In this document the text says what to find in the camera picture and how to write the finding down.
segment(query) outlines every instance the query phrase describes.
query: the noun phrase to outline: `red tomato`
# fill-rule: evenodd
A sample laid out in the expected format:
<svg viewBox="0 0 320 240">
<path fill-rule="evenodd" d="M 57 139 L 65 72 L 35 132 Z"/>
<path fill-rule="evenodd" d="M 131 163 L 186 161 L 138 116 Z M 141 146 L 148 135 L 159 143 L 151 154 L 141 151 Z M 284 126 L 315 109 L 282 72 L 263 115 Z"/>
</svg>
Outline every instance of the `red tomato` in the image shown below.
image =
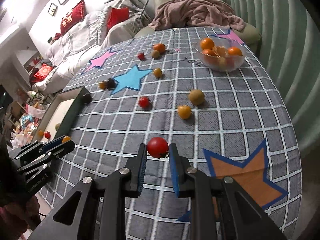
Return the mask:
<svg viewBox="0 0 320 240">
<path fill-rule="evenodd" d="M 142 52 L 139 53 L 137 57 L 138 57 L 138 59 L 140 59 L 140 60 L 144 60 L 144 59 L 145 59 L 144 53 L 142 53 Z"/>
<path fill-rule="evenodd" d="M 46 131 L 46 132 L 44 132 L 44 137 L 45 137 L 46 139 L 50 139 L 51 134 L 50 134 L 48 131 Z"/>
<path fill-rule="evenodd" d="M 165 139 L 153 137 L 147 144 L 147 151 L 156 159 L 164 158 L 169 153 L 169 145 Z"/>
<path fill-rule="evenodd" d="M 147 97 L 142 97 L 139 99 L 139 106 L 142 108 L 147 108 L 150 104 L 149 98 Z"/>
</svg>

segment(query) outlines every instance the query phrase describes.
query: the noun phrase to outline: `plastic bag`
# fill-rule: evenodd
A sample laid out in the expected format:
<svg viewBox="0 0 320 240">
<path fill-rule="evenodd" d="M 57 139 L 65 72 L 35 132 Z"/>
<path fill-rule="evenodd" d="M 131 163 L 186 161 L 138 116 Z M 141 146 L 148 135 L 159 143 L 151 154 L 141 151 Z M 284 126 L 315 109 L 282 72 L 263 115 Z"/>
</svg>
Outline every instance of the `plastic bag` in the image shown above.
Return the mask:
<svg viewBox="0 0 320 240">
<path fill-rule="evenodd" d="M 33 122 L 33 118 L 31 115 L 24 115 L 20 118 L 20 120 L 22 129 L 25 129 L 30 122 Z"/>
<path fill-rule="evenodd" d="M 39 118 L 39 119 L 41 119 L 44 116 L 44 113 L 46 111 L 46 110 L 34 108 L 33 106 L 29 106 L 29 105 L 26 105 L 26 109 L 27 109 L 28 115 L 31 115 L 32 117 Z"/>
<path fill-rule="evenodd" d="M 10 141 L 12 145 L 12 149 L 18 148 L 22 145 L 25 145 L 28 143 L 28 138 L 24 136 L 23 131 L 21 131 L 19 134 L 16 135 L 16 137 Z"/>
</svg>

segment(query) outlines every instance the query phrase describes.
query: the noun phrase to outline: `kiwi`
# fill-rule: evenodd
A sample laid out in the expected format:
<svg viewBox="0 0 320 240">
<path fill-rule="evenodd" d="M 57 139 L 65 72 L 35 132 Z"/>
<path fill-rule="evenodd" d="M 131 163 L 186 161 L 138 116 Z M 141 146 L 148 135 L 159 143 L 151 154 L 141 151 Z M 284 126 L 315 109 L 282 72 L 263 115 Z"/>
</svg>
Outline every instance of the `kiwi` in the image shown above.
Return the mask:
<svg viewBox="0 0 320 240">
<path fill-rule="evenodd" d="M 204 102 L 204 93 L 199 89 L 191 90 L 188 98 L 192 104 L 197 106 Z"/>
<path fill-rule="evenodd" d="M 58 131 L 59 127 L 60 127 L 61 123 L 57 123 L 56 126 L 54 127 L 56 129 L 56 131 Z"/>
</svg>

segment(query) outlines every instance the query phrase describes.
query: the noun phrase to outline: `tablecloth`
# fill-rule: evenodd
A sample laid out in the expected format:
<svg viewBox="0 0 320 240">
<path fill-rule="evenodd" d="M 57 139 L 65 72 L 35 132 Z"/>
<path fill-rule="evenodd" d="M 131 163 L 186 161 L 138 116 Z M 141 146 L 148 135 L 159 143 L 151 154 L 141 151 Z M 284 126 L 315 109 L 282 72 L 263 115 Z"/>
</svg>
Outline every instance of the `tablecloth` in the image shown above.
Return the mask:
<svg viewBox="0 0 320 240">
<path fill-rule="evenodd" d="M 290 239 L 301 200 L 294 129 L 276 87 L 247 46 L 244 64 L 231 73 L 212 71 L 196 58 L 194 42 L 224 33 L 228 30 L 170 29 L 97 53 L 65 88 L 84 85 L 93 101 L 81 110 L 70 131 L 76 149 L 59 160 L 54 180 L 41 190 L 47 203 L 55 207 L 85 176 L 104 177 L 123 167 L 140 143 L 160 136 L 175 142 L 179 153 L 209 176 L 256 169 L 261 178 L 252 197 Z M 152 45 L 158 42 L 167 46 L 167 52 L 153 59 Z M 137 58 L 139 52 L 146 60 Z M 98 88 L 107 78 L 154 68 L 162 69 L 161 79 L 149 71 L 138 87 L 119 83 L 123 89 L 118 87 L 114 94 Z M 204 92 L 204 104 L 194 107 L 188 101 L 192 89 Z M 140 96 L 150 99 L 151 109 L 139 107 Z M 178 116 L 178 105 L 192 108 L 188 120 Z M 259 167 L 252 168 L 257 158 Z M 148 156 L 141 197 L 126 200 L 128 239 L 189 239 L 189 200 L 175 198 L 170 176 L 168 159 Z"/>
</svg>

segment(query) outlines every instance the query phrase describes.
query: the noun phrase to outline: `red pillow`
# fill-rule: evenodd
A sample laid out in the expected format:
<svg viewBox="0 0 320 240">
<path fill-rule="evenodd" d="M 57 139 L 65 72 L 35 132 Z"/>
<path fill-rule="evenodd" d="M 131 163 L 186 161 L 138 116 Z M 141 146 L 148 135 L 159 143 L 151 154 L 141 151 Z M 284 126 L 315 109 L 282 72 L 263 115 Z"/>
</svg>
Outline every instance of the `red pillow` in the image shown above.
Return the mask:
<svg viewBox="0 0 320 240">
<path fill-rule="evenodd" d="M 60 32 L 64 35 L 68 30 L 70 30 L 75 24 L 84 19 L 84 0 L 81 0 L 74 6 L 65 17 L 61 20 Z"/>
<path fill-rule="evenodd" d="M 129 19 L 129 8 L 124 7 L 121 9 L 111 8 L 110 17 L 107 23 L 108 30 L 110 30 L 116 24 Z"/>
<path fill-rule="evenodd" d="M 39 71 L 36 74 L 34 74 L 33 76 L 42 81 L 47 77 L 47 75 L 51 72 L 51 70 L 53 70 L 53 67 L 48 66 L 46 63 L 43 63 L 43 65 L 39 69 Z"/>
</svg>

